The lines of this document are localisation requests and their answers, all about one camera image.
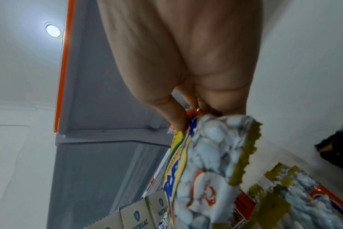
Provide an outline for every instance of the wall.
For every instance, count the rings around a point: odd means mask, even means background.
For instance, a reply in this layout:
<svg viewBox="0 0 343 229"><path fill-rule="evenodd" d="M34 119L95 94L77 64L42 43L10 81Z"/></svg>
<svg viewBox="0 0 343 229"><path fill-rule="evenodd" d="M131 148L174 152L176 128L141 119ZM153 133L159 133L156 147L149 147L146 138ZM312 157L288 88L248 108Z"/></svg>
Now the wall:
<svg viewBox="0 0 343 229"><path fill-rule="evenodd" d="M0 109L0 229L45 228L56 147L54 111Z"/></svg>

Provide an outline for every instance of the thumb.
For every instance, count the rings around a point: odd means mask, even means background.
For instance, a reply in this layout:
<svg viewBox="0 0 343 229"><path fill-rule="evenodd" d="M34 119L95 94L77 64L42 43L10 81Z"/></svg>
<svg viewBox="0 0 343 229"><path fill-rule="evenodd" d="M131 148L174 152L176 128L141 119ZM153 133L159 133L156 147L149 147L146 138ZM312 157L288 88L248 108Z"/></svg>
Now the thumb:
<svg viewBox="0 0 343 229"><path fill-rule="evenodd" d="M172 95L148 101L147 104L158 111L177 131L182 131L187 126L187 113Z"/></svg>

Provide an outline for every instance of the gray panel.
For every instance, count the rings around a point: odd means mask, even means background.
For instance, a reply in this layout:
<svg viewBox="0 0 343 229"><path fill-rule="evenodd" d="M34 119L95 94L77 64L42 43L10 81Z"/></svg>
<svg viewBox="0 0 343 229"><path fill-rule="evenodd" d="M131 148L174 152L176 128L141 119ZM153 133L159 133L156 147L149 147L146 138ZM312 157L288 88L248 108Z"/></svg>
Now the gray panel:
<svg viewBox="0 0 343 229"><path fill-rule="evenodd" d="M166 151L140 143L59 146L47 229L83 228L108 215L114 201L140 199Z"/></svg>
<svg viewBox="0 0 343 229"><path fill-rule="evenodd" d="M88 6L86 12L83 7L75 11L74 17L78 20L73 21L72 36L75 39L71 37L71 43L75 40L81 45L74 45L69 53L70 65L64 89L67 95L63 102L65 113L60 120L60 130L63 131L60 133L168 128L170 125L159 114L136 101L126 88L109 47L97 2L83 0L82 3Z"/></svg>

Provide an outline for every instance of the round light fixture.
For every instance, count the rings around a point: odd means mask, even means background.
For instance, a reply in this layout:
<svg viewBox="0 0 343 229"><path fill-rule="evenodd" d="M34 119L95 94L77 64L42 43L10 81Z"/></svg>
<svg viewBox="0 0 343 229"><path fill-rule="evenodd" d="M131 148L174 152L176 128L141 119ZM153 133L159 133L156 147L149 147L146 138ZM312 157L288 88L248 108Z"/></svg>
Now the round light fixture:
<svg viewBox="0 0 343 229"><path fill-rule="evenodd" d="M45 25L44 25L44 28L46 29L46 32L54 37L54 38L60 38L62 37L62 32L61 30L53 23L51 22L47 22Z"/></svg>

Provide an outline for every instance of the orange stripe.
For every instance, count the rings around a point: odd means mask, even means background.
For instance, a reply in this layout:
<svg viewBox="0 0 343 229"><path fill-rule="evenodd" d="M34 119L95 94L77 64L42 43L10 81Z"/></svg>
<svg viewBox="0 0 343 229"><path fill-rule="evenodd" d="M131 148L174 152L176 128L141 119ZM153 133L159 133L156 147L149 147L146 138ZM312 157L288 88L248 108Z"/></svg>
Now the orange stripe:
<svg viewBox="0 0 343 229"><path fill-rule="evenodd" d="M58 132L58 125L60 123L63 90L65 87L67 59L69 56L70 35L71 35L71 29L72 29L72 18L74 17L73 13L74 13L74 9L75 9L75 2L76 2L76 0L69 0L69 5L67 8L66 28L65 28L64 35L63 35L63 49L62 49L60 82L58 83L57 105L56 105L55 124L54 124L54 132L55 133Z"/></svg>

